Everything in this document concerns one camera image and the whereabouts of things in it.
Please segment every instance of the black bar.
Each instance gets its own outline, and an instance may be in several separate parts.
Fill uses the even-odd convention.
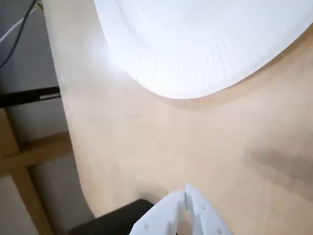
[[[0,108],[60,98],[59,87],[48,87],[23,92],[14,92],[0,95]]]
[[[153,204],[139,199],[91,222],[71,229],[67,235],[128,235]]]

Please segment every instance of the black object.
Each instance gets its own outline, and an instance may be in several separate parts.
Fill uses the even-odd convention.
[[[13,52],[15,51],[15,48],[16,48],[16,46],[17,46],[17,44],[18,44],[18,42],[19,42],[19,39],[20,39],[20,37],[21,37],[21,34],[22,34],[22,32],[23,32],[23,29],[24,29],[24,25],[25,25],[25,23],[26,23],[26,20],[27,20],[27,18],[28,18],[28,16],[29,16],[29,13],[30,13],[31,10],[33,9],[34,5],[36,4],[36,1],[37,1],[37,0],[33,0],[32,3],[31,3],[31,5],[29,6],[29,8],[28,8],[28,10],[27,10],[27,12],[26,12],[26,14],[25,14],[25,16],[24,16],[24,19],[23,19],[23,21],[22,21],[22,24],[21,24],[21,26],[20,26],[20,28],[19,28],[19,31],[18,31],[18,33],[17,33],[17,36],[16,36],[16,38],[15,38],[14,44],[13,44],[13,46],[12,46],[12,48],[11,48],[11,50],[10,50],[8,56],[6,57],[6,59],[4,60],[4,62],[0,65],[0,70],[1,70],[2,67],[6,64],[6,62],[8,62],[8,60],[11,58]]]
[[[89,223],[71,229],[68,235],[128,235],[134,223],[151,207],[153,207],[152,203],[139,199]]]
[[[0,95],[0,108],[61,97],[59,87],[48,87]]]

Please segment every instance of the white plastic part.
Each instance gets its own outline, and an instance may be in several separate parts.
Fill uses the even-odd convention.
[[[175,235],[184,210],[190,211],[193,235],[232,235],[208,200],[192,185],[172,192],[133,226],[130,235]]]

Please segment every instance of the table surface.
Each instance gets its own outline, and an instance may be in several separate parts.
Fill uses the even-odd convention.
[[[192,183],[235,234],[313,233],[313,27],[239,84],[170,100],[110,60],[92,0],[46,0],[45,18],[96,216]]]

